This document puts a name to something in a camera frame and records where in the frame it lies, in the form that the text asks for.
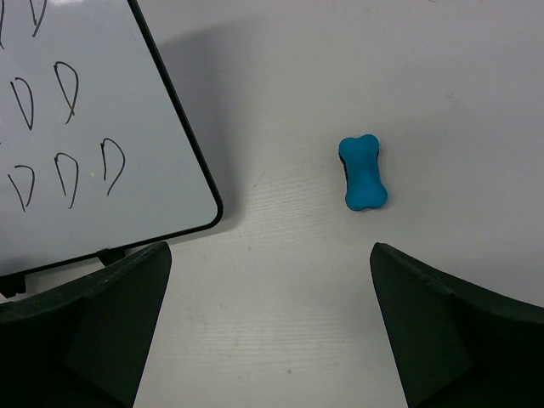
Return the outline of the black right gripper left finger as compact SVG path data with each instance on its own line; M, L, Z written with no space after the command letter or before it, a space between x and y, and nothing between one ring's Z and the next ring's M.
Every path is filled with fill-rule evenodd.
M1 305L3 407L131 407L167 289L167 243Z

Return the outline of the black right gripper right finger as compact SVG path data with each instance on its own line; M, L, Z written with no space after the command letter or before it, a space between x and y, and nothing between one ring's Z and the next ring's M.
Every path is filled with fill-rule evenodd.
M371 278L409 407L541 407L543 309L377 243Z

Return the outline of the blue bone-shaped eraser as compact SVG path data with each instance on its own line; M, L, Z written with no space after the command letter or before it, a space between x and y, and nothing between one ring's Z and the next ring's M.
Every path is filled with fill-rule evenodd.
M383 207L388 200L379 171L380 144L373 134L343 139L338 155L346 178L345 203L352 211Z

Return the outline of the white whiteboard black frame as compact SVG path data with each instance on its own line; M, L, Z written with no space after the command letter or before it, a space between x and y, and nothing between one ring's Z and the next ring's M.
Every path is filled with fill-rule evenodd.
M2 275L207 230L222 214L137 2L2 2Z

